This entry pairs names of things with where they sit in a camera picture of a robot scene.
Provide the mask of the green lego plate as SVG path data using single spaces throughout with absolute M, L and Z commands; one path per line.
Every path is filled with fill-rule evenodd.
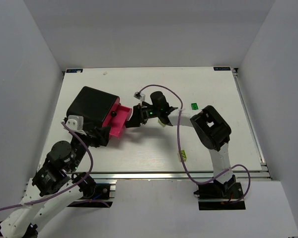
M 192 110 L 198 110 L 199 109 L 197 103 L 192 103 L 191 108 L 192 108 Z

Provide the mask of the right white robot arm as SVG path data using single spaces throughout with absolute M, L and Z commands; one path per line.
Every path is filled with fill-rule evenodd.
M 132 116 L 125 124 L 126 128 L 139 127 L 149 119 L 158 118 L 162 125 L 176 127 L 178 152 L 181 152 L 180 126 L 194 128 L 211 156 L 214 175 L 210 182 L 221 189 L 222 193 L 231 189 L 236 182 L 228 155 L 231 128 L 213 106 L 206 106 L 201 111 L 172 107 L 161 91 L 151 93 L 151 104 L 145 102 L 145 95 L 140 92 L 136 92 L 134 97 L 140 103 L 133 107 Z

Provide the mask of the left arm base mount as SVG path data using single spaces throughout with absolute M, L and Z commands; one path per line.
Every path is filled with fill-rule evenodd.
M 95 181 L 90 175 L 77 184 L 81 198 L 68 207 L 75 208 L 110 208 L 115 197 L 116 187 L 113 183 Z

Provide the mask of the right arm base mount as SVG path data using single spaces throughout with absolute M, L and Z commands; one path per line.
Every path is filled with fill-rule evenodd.
M 242 198 L 243 190 L 241 183 L 236 182 L 232 188 L 225 194 L 221 189 L 213 184 L 198 185 L 197 190 L 193 192 L 198 199 L 200 211 L 228 211 L 228 210 L 245 210 L 245 202 Z

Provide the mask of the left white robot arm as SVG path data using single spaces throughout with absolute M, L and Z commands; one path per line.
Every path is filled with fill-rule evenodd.
M 36 238 L 40 230 L 69 205 L 103 203 L 108 206 L 109 185 L 97 184 L 91 170 L 76 170 L 89 147 L 106 146 L 110 127 L 69 129 L 71 142 L 58 141 L 46 155 L 43 166 L 30 179 L 25 195 L 13 212 L 0 221 L 0 237 Z

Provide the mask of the black drawer cabinet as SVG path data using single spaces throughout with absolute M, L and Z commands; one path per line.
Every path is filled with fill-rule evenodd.
M 84 86 L 69 106 L 66 116 L 82 116 L 83 122 L 92 122 L 102 128 L 109 124 L 111 112 L 116 111 L 120 98 L 98 89 Z

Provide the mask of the pink drawer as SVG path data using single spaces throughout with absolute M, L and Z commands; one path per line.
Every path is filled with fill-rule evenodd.
M 129 120 L 132 109 L 123 105 L 118 105 L 115 110 L 116 115 L 112 116 L 109 126 L 111 127 L 109 136 L 120 138 L 125 130 L 126 121 Z

